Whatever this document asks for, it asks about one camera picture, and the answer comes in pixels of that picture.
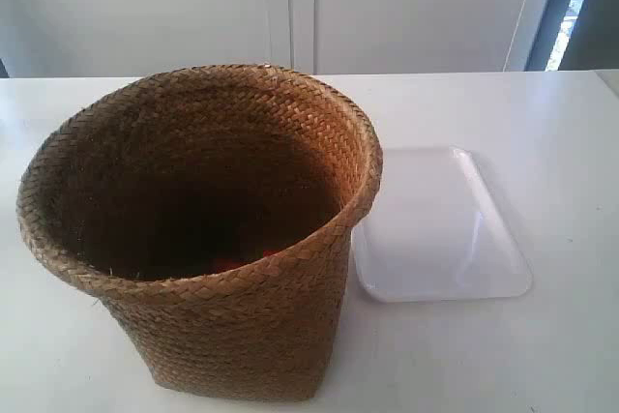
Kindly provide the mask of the brown woven wicker basket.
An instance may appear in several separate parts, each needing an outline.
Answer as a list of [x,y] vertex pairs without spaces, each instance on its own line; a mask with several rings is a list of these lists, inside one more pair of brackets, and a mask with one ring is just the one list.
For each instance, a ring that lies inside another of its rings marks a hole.
[[[192,67],[65,121],[25,169],[16,215],[35,258],[107,308],[157,384],[298,401],[329,365],[382,166],[371,121],[330,85]],[[246,265],[209,274],[215,257]]]

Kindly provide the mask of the red cylinder upright front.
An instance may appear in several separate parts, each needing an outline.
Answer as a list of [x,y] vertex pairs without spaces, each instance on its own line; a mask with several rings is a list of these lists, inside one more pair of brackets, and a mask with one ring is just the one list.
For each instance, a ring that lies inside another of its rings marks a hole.
[[209,263],[209,274],[218,274],[226,271],[234,270],[246,265],[246,262],[241,259],[230,257],[215,257]]

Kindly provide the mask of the white rectangular plastic tray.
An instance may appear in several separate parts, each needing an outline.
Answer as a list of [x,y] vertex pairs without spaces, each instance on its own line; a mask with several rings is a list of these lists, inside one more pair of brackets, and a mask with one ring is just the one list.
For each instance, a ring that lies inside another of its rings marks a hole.
[[454,146],[385,151],[353,249],[360,285],[381,303],[512,298],[533,283],[472,154]]

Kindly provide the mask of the white cabinet doors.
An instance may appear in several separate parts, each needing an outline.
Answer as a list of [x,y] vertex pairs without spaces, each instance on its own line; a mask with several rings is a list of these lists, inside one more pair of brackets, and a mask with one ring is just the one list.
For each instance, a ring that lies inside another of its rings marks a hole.
[[12,77],[521,71],[547,0],[1,0]]

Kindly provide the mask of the window with dark frame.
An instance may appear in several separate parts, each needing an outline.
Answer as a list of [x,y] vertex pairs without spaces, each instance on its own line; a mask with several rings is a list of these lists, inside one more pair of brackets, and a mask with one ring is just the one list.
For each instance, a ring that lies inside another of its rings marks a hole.
[[618,0],[546,0],[527,71],[618,67]]

